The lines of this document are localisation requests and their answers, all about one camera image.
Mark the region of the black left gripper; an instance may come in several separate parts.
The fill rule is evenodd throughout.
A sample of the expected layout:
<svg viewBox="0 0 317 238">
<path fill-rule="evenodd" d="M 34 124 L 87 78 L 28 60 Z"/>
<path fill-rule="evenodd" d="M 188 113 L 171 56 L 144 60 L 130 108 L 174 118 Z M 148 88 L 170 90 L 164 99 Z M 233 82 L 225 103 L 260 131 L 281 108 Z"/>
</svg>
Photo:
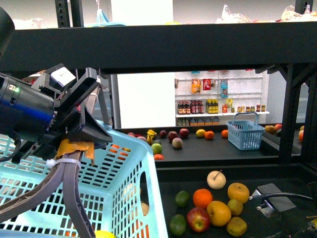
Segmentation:
<svg viewBox="0 0 317 238">
<path fill-rule="evenodd" d="M 22 143 L 12 154 L 13 163 L 29 155 L 50 159 L 64 138 L 91 142 L 96 148 L 112 142 L 112 136 L 93 119 L 86 105 L 90 94 L 101 86 L 95 71 L 87 68 L 80 79 L 61 87 L 51 73 L 63 66 L 47 69 L 32 86 L 20 89 L 13 131 Z"/>
</svg>

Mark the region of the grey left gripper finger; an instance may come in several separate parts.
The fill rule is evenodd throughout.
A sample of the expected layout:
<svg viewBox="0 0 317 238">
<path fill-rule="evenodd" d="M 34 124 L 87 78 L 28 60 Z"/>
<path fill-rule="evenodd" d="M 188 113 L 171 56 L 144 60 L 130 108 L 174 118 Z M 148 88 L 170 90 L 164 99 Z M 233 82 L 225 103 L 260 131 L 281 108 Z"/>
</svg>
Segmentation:
<svg viewBox="0 0 317 238">
<path fill-rule="evenodd" d="M 59 163 L 34 189 L 0 206 L 0 222 L 10 220 L 44 202 L 62 183 L 65 163 Z"/>
<path fill-rule="evenodd" d="M 63 201 L 66 211 L 81 238 L 95 238 L 94 229 L 80 199 L 78 189 L 78 173 L 80 169 L 79 160 L 63 159 Z"/>
</svg>

